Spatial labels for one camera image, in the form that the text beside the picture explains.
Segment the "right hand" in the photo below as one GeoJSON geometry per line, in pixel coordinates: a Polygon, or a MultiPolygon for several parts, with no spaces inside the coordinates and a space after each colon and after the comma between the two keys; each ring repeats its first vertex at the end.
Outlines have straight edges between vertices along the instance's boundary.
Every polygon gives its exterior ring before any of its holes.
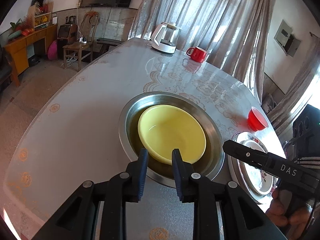
{"type": "Polygon", "coordinates": [[[267,217],[279,227],[284,227],[286,225],[296,226],[304,228],[309,220],[311,209],[309,206],[301,207],[295,211],[290,218],[285,217],[285,207],[284,204],[280,201],[279,190],[275,189],[272,193],[272,202],[270,207],[266,211],[267,217]]]}

